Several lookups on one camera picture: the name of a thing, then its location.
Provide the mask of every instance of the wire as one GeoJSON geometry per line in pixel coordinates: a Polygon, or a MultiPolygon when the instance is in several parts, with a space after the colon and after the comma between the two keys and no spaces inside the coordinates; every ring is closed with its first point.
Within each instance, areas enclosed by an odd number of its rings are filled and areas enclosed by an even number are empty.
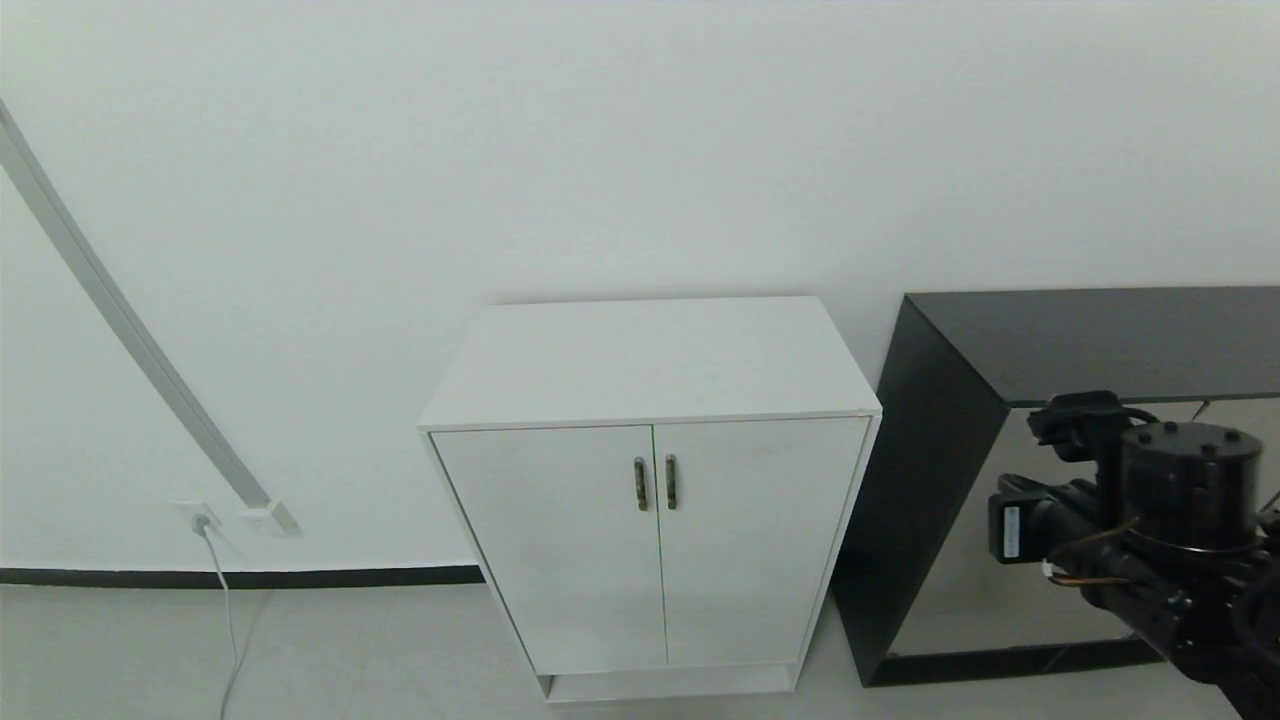
{"type": "Polygon", "coordinates": [[[236,647],[236,626],[232,625],[232,588],[227,585],[227,577],[223,575],[223,566],[218,562],[218,552],[214,551],[214,543],[209,539],[209,532],[205,529],[210,525],[209,518],[205,515],[196,515],[196,521],[192,524],[192,529],[205,541],[205,546],[209,547],[209,556],[214,559],[214,571],[218,573],[218,582],[223,585],[223,598],[227,606],[227,634],[232,638],[232,674],[227,678],[227,689],[223,691],[223,705],[218,710],[218,719],[227,720],[227,702],[232,698],[232,687],[236,685],[236,676],[239,675],[239,669],[242,664],[242,657],[239,648],[236,647]]]}
{"type": "Polygon", "coordinates": [[[1147,413],[1146,410],[1139,410],[1137,407],[1124,407],[1121,409],[1121,414],[1125,415],[1126,418],[1137,418],[1144,423],[1160,421],[1160,418],[1152,415],[1151,413],[1147,413]]]}
{"type": "MultiPolygon", "coordinates": [[[[1097,542],[1120,537],[1128,533],[1129,530],[1134,529],[1135,527],[1138,527],[1139,521],[1142,521],[1142,518],[1133,518],[1128,523],[1116,528],[1111,528],[1110,530],[1102,530],[1101,533],[1094,533],[1092,536],[1083,537],[1078,541],[1071,541],[1069,543],[1060,544],[1053,550],[1051,550],[1050,553],[1044,556],[1044,560],[1047,562],[1052,562],[1056,565],[1057,559],[1062,557],[1068,552],[1071,552],[1074,550],[1080,550],[1082,547],[1097,542]]],[[[1130,580],[1129,578],[1083,578],[1078,575],[1069,575],[1066,573],[1051,573],[1048,575],[1048,582],[1053,583],[1055,585],[1061,585],[1064,588],[1079,588],[1085,585],[1128,585],[1133,583],[1133,580],[1130,580]]]]}

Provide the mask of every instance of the cabinet door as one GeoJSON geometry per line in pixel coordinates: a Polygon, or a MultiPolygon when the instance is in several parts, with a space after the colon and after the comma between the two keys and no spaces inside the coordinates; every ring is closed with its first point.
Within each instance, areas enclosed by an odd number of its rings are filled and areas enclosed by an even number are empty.
{"type": "Polygon", "coordinates": [[[539,674],[667,662],[650,433],[431,433],[539,674]],[[636,501],[636,457],[648,510],[636,501]]]}
{"type": "Polygon", "coordinates": [[[833,418],[654,427],[672,666],[799,659],[867,425],[833,418]]]}

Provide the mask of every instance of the black table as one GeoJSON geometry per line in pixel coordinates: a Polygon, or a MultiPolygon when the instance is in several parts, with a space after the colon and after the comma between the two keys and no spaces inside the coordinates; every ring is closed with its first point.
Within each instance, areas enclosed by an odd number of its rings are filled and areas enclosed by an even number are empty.
{"type": "Polygon", "coordinates": [[[1089,389],[1125,402],[1280,397],[1280,287],[908,295],[832,577],[863,685],[1160,660],[1137,638],[890,655],[1010,409],[1089,389]]]}

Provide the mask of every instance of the cabinet handle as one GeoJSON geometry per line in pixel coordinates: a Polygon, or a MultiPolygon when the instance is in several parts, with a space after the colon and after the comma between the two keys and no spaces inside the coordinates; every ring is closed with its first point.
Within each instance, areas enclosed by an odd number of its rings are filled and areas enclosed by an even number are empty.
{"type": "Polygon", "coordinates": [[[667,510],[676,509],[676,456],[667,456],[667,510]]]}
{"type": "Polygon", "coordinates": [[[644,489],[644,457],[636,457],[636,503],[641,512],[649,510],[649,496],[644,489]]]}

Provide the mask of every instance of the power cord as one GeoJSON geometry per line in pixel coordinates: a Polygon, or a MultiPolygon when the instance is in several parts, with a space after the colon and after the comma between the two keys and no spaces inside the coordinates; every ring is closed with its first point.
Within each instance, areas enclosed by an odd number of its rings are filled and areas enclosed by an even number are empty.
{"type": "Polygon", "coordinates": [[[218,552],[214,551],[214,543],[209,539],[209,525],[212,520],[207,515],[196,515],[196,519],[191,524],[191,530],[204,538],[205,546],[209,547],[209,556],[214,559],[214,571],[218,573],[218,582],[223,585],[223,597],[227,601],[227,634],[232,638],[232,674],[227,678],[227,689],[223,691],[223,705],[218,711],[219,720],[227,720],[227,702],[232,697],[232,687],[236,685],[236,676],[239,675],[241,661],[243,660],[239,653],[239,648],[236,647],[236,628],[232,625],[232,589],[227,585],[227,577],[223,575],[223,566],[218,562],[218,552]]]}

